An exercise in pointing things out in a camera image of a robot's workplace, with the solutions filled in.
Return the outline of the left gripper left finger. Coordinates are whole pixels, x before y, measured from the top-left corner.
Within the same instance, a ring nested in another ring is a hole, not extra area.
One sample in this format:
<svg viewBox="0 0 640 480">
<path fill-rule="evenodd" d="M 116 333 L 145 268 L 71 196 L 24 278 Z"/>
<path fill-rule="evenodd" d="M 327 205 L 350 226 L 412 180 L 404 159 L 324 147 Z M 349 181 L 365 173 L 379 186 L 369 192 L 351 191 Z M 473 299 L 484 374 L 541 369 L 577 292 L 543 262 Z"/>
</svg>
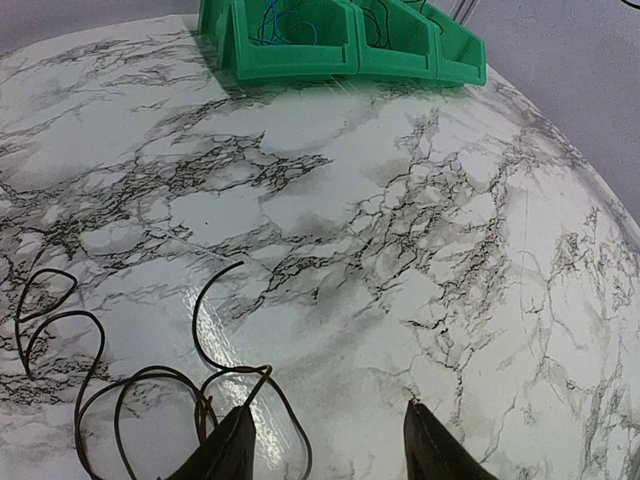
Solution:
<svg viewBox="0 0 640 480">
<path fill-rule="evenodd" d="M 248 406 L 234 407 L 169 480 L 251 480 L 255 425 Z"/>
</svg>

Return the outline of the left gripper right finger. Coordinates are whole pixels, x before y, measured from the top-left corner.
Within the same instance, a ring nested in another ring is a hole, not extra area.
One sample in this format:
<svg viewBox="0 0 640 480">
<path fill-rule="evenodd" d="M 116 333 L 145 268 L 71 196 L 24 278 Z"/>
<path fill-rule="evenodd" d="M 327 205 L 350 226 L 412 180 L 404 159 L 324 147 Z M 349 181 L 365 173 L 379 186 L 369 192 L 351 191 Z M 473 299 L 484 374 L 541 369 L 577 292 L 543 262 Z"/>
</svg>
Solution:
<svg viewBox="0 0 640 480">
<path fill-rule="evenodd" d="M 408 402 L 403 437 L 409 480 L 496 480 L 419 401 Z"/>
</svg>

